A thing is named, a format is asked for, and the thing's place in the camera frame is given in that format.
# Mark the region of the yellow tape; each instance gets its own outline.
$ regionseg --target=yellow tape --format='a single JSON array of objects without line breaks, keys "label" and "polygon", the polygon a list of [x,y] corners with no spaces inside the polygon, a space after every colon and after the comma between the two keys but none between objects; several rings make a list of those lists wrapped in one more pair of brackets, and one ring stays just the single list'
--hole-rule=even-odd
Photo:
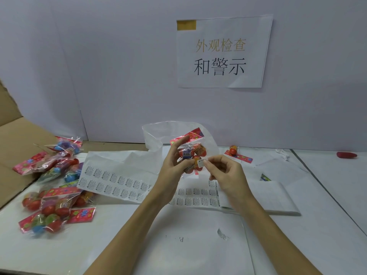
[{"label": "yellow tape", "polygon": [[196,30],[196,20],[177,20],[177,31]]}]

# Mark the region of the white table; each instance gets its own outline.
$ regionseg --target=white table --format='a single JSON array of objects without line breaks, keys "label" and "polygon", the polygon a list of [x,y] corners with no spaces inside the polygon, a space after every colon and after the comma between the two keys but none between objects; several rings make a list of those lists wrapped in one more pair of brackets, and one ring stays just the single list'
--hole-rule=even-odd
[{"label": "white table", "polygon": [[341,159],[335,151],[294,151],[367,234],[367,152]]},{"label": "white table", "polygon": [[[240,153],[254,158],[254,163],[262,163],[268,159],[280,157],[273,149],[241,148]],[[266,175],[280,175],[266,166],[266,163],[261,166]],[[290,162],[284,162],[284,166],[291,169],[303,167],[291,153]],[[367,274],[367,262],[365,261],[367,258],[367,237],[311,174],[302,172],[298,180],[290,181],[289,177],[283,179],[288,193],[302,216],[273,216],[272,218],[323,274]],[[271,177],[271,179],[282,181],[279,177]],[[137,207],[136,205],[101,205],[97,208],[92,223],[70,225],[67,231],[50,239],[33,239],[27,235],[22,235],[17,227],[17,222],[27,216],[21,207],[22,196],[16,197],[0,212],[0,223],[2,224],[0,226],[0,269],[52,275],[82,274]],[[231,245],[231,241],[244,242],[238,231],[238,220],[240,219],[229,218],[228,216],[231,215],[220,212],[197,209],[185,209],[185,211],[186,217],[183,220],[175,220],[176,213],[168,207],[165,207],[159,214],[149,231],[143,254],[144,260],[155,263],[165,259],[163,267],[166,267],[166,271],[170,270],[175,274],[182,274],[183,267],[189,264],[195,263],[196,266],[200,267],[200,264],[203,264],[200,260],[212,260],[210,257],[202,257],[195,262],[185,261],[182,257],[162,258],[162,253],[159,253],[162,252],[162,244],[156,241],[156,235],[166,232],[167,228],[170,229],[168,230],[170,232],[168,238],[171,240],[181,237],[182,233],[188,235],[192,232],[192,236],[187,236],[191,237],[190,241],[199,241],[200,236],[202,236],[208,242],[209,236],[215,236],[215,228],[225,226],[225,223],[230,221],[232,226],[227,226],[226,230],[229,230],[227,233],[230,234],[231,239],[226,245]],[[190,217],[189,212],[196,215],[195,222],[190,223],[190,226],[187,223],[193,218]],[[199,230],[195,233],[197,231],[196,224],[199,224],[200,219],[203,219],[208,225],[207,231]],[[183,227],[178,228],[175,226],[176,223],[181,223]],[[254,233],[246,224],[244,224],[244,228],[256,274],[276,274]],[[208,244],[204,246],[207,250],[203,250],[203,252],[213,252],[216,245],[222,244],[219,242]],[[235,254],[231,251],[227,246],[224,246],[223,254],[230,256]],[[213,269],[218,272],[227,261],[234,268],[230,273],[235,273],[236,267],[243,265],[244,260],[233,262],[229,257],[222,259],[222,261],[213,261]]]}]

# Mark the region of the sign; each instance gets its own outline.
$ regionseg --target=sign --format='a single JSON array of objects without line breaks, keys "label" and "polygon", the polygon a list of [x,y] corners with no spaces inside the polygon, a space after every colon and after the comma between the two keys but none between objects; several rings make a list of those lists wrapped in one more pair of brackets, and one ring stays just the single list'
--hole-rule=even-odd
[{"label": "sign", "polygon": [[177,21],[179,87],[261,87],[272,16]]}]

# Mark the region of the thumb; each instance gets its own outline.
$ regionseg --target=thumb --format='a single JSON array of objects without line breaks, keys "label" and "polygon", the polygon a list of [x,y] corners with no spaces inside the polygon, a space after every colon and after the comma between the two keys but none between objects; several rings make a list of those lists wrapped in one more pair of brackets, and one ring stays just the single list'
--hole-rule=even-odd
[{"label": "thumb", "polygon": [[223,172],[219,170],[213,163],[209,160],[204,160],[204,166],[207,168],[209,173],[218,180],[223,175]]},{"label": "thumb", "polygon": [[186,168],[195,164],[195,159],[185,159],[182,160],[175,168],[180,172],[183,172]]}]

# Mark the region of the left hand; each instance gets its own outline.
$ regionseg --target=left hand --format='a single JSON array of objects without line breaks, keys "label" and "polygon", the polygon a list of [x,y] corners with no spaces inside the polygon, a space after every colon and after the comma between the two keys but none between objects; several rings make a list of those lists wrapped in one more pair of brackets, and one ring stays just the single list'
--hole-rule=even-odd
[{"label": "left hand", "polygon": [[180,158],[177,151],[178,148],[182,144],[186,143],[189,139],[190,136],[186,135],[172,144],[167,157],[163,161],[158,179],[150,191],[151,195],[154,195],[156,199],[160,200],[159,202],[162,207],[172,200],[184,170],[187,167],[195,164],[194,159],[185,159],[183,161],[177,162],[177,160]]}]

